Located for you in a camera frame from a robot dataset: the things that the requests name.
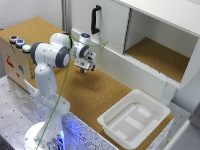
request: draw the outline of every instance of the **white wall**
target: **white wall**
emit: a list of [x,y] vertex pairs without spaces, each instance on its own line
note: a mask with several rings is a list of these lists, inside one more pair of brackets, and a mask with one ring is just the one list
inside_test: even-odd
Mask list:
[[173,102],[189,112],[195,109],[200,102],[200,71],[183,89],[177,91]]
[[0,0],[0,28],[39,16],[62,29],[61,0]]

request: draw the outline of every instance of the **empty plastic tray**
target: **empty plastic tray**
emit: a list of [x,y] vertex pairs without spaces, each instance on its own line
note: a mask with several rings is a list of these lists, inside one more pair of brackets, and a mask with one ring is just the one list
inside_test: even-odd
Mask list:
[[123,148],[135,149],[169,113],[169,108],[135,89],[97,120]]

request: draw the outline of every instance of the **white countertop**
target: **white countertop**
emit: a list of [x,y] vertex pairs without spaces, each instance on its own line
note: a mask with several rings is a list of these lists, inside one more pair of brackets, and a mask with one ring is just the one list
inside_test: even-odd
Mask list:
[[194,0],[115,0],[195,36],[200,36],[200,5]]

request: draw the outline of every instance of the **cork shelf surface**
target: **cork shelf surface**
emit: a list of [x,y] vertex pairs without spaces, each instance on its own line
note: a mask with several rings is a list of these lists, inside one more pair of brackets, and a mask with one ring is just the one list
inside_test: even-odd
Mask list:
[[[51,35],[56,32],[61,33],[63,31],[36,17],[1,31],[0,36],[8,41],[11,35],[16,34],[26,40],[27,44],[49,43]],[[54,68],[54,72],[58,84],[57,93],[59,93],[66,67],[64,69]],[[37,88],[34,78],[29,82]],[[79,68],[71,60],[62,96],[70,102],[72,113],[121,150],[123,148],[104,133],[102,126],[97,123],[97,118],[129,92],[131,92],[131,89],[98,69],[95,69],[94,72],[87,71],[86,74],[80,73]],[[173,115],[167,116],[137,150],[146,149],[172,119]]]
[[178,82],[181,82],[190,60],[149,38],[144,38],[125,53]]

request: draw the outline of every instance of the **cabinet handle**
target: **cabinet handle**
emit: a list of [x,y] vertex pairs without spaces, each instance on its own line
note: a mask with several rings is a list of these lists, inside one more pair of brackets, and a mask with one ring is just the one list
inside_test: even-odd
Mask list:
[[91,30],[92,34],[98,33],[100,30],[96,28],[96,12],[101,10],[101,7],[96,5],[96,8],[92,10],[92,24],[91,24]]

